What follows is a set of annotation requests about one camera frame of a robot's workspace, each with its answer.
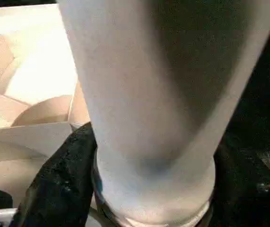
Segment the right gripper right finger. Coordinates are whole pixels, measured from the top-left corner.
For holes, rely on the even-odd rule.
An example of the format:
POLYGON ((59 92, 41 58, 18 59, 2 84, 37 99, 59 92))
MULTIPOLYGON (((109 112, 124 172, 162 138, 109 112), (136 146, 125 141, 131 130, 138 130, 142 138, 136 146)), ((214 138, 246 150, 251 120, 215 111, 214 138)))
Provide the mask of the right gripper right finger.
POLYGON ((270 227, 270 170, 252 152, 221 140, 211 227, 270 227))

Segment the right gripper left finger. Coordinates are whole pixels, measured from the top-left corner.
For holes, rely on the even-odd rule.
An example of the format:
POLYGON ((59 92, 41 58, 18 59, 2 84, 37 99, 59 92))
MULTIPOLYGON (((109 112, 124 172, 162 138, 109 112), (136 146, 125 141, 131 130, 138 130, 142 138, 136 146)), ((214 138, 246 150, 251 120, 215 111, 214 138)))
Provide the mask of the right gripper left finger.
POLYGON ((43 164, 26 191, 13 227, 83 227, 93 195, 97 148, 91 123, 70 134, 43 164))

